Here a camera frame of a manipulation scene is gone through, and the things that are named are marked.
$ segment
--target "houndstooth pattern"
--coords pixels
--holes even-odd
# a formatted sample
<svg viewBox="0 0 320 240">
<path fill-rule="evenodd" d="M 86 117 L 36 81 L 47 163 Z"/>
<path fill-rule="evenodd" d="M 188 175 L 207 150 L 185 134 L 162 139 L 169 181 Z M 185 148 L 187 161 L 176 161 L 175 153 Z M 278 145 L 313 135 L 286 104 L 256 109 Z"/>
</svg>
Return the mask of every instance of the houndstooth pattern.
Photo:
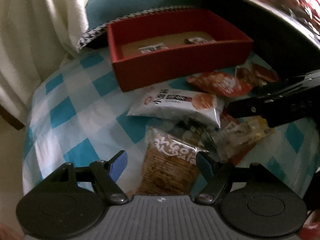
<svg viewBox="0 0 320 240">
<path fill-rule="evenodd" d="M 80 38 L 78 41 L 78 46 L 77 49 L 80 50 L 83 47 L 85 47 L 88 43 L 93 41 L 95 38 L 99 37 L 100 35 L 104 34 L 107 31 L 107 26 L 110 23 L 113 22 L 119 22 L 121 20 L 126 20 L 129 18 L 135 18 L 138 16 L 142 15 L 148 15 L 148 14 L 155 14 L 155 13 L 160 13 L 160 12 L 167 12 L 167 11 L 179 11 L 179 10 L 189 10 L 193 9 L 193 6 L 187 6 L 187 5 L 175 5 L 175 6 L 166 6 L 166 7 L 160 7 L 160 8 L 155 8 L 155 9 L 148 9 L 144 11 L 140 11 L 137 13 L 132 13 L 129 15 L 125 15 L 122 17 L 119 17 L 117 19 L 114 19 L 112 21 L 106 22 L 104 24 L 99 25 L 98 27 L 87 31 L 83 36 Z"/>
</svg>

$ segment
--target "snack package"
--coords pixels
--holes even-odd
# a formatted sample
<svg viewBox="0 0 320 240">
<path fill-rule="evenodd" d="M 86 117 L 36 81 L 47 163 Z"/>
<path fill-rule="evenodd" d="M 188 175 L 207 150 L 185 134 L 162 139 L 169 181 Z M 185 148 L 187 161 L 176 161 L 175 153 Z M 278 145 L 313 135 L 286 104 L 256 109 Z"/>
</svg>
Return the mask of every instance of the snack package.
<svg viewBox="0 0 320 240">
<path fill-rule="evenodd" d="M 151 87 L 131 107 L 127 115 L 171 120 L 183 120 L 188 117 L 209 126 L 220 127 L 223 104 L 221 99 L 211 94 Z"/>
<path fill-rule="evenodd" d="M 236 78 L 252 87 L 262 87 L 268 83 L 279 81 L 278 74 L 257 64 L 245 63 L 236 67 Z"/>
<path fill-rule="evenodd" d="M 240 124 L 230 122 L 224 129 L 212 132 L 211 136 L 220 159 L 237 164 L 240 161 L 239 158 L 235 158 L 237 155 L 241 154 L 242 159 L 259 140 L 272 132 L 273 129 L 268 127 L 267 120 L 254 116 Z"/>
<path fill-rule="evenodd" d="M 168 133 L 184 142 L 207 150 L 210 157 L 218 162 L 220 161 L 220 157 L 217 153 L 215 143 L 210 136 L 210 130 L 211 129 L 204 124 L 192 119 L 187 119 L 175 124 Z"/>
<path fill-rule="evenodd" d="M 255 75 L 258 78 L 264 80 L 265 82 L 272 83 L 272 82 L 279 81 L 278 74 L 275 71 L 264 68 L 264 67 L 257 65 L 257 64 L 253 64 L 252 68 L 253 68 Z"/>
<path fill-rule="evenodd" d="M 248 94 L 252 86 L 224 72 L 206 72 L 187 77 L 188 83 L 218 96 L 237 97 Z"/>
<path fill-rule="evenodd" d="M 201 44 L 201 43 L 207 43 L 207 42 L 212 42 L 212 41 L 215 41 L 215 40 L 208 41 L 208 40 L 200 38 L 200 37 L 185 39 L 186 44 Z"/>
<path fill-rule="evenodd" d="M 159 129 L 150 127 L 148 148 L 137 195 L 189 194 L 199 175 L 196 154 L 203 151 Z"/>
<path fill-rule="evenodd" d="M 231 115 L 227 114 L 227 111 L 223 111 L 220 115 L 220 123 L 221 129 L 231 129 L 234 128 L 236 125 L 239 125 L 240 122 L 233 118 Z"/>
<path fill-rule="evenodd" d="M 320 210 L 310 211 L 305 221 L 299 237 L 302 240 L 319 240 L 320 239 Z"/>
<path fill-rule="evenodd" d="M 161 49 L 168 49 L 168 47 L 166 47 L 163 43 L 159 43 L 156 45 L 150 45 L 150 46 L 139 48 L 142 54 L 147 54 L 147 53 L 161 50 Z"/>
<path fill-rule="evenodd" d="M 252 87 L 258 86 L 258 77 L 247 66 L 237 66 L 235 77 Z"/>
</svg>

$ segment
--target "red snack bag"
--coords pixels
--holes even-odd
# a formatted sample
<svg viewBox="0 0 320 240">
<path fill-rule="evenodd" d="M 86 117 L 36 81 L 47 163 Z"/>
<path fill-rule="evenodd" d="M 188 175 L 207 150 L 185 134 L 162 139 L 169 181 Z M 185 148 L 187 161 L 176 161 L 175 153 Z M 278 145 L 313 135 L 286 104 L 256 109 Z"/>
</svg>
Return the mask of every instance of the red snack bag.
<svg viewBox="0 0 320 240">
<path fill-rule="evenodd" d="M 279 81 L 278 74 L 272 70 L 266 69 L 257 64 L 252 64 L 252 68 L 256 76 L 266 82 L 272 83 Z"/>
<path fill-rule="evenodd" d="M 187 77 L 187 82 L 217 96 L 237 97 L 248 94 L 252 86 L 224 72 L 206 72 Z"/>
<path fill-rule="evenodd" d="M 235 76 L 237 79 L 251 85 L 252 87 L 258 86 L 257 76 L 247 67 L 237 66 Z"/>
<path fill-rule="evenodd" d="M 299 237 L 302 240 L 319 240 L 320 239 L 320 210 L 313 211 L 303 228 L 300 231 Z"/>
</svg>

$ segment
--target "red cardboard box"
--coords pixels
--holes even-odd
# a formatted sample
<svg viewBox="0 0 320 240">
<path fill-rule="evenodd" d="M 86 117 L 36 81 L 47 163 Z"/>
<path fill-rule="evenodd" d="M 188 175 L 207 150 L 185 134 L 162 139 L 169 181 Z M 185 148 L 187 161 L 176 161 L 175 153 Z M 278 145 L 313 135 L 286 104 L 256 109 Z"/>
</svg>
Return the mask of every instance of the red cardboard box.
<svg viewBox="0 0 320 240">
<path fill-rule="evenodd" d="M 212 42 L 186 44 L 187 38 Z M 108 25 L 110 58 L 123 92 L 199 72 L 243 64 L 253 40 L 209 10 L 162 12 Z M 167 49 L 143 54 L 139 48 Z"/>
</svg>

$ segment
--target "screw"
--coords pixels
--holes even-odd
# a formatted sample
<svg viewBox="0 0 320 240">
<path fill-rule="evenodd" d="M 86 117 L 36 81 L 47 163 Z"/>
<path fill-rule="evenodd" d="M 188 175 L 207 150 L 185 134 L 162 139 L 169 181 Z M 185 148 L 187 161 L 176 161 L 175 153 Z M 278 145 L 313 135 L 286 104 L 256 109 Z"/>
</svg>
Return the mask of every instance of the screw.
<svg viewBox="0 0 320 240">
<path fill-rule="evenodd" d="M 113 202 L 121 203 L 126 200 L 126 196 L 120 193 L 112 194 L 110 200 Z"/>
<path fill-rule="evenodd" d="M 208 204 L 213 200 L 213 196 L 211 196 L 210 194 L 199 194 L 196 197 L 196 200 L 200 203 Z"/>
</svg>

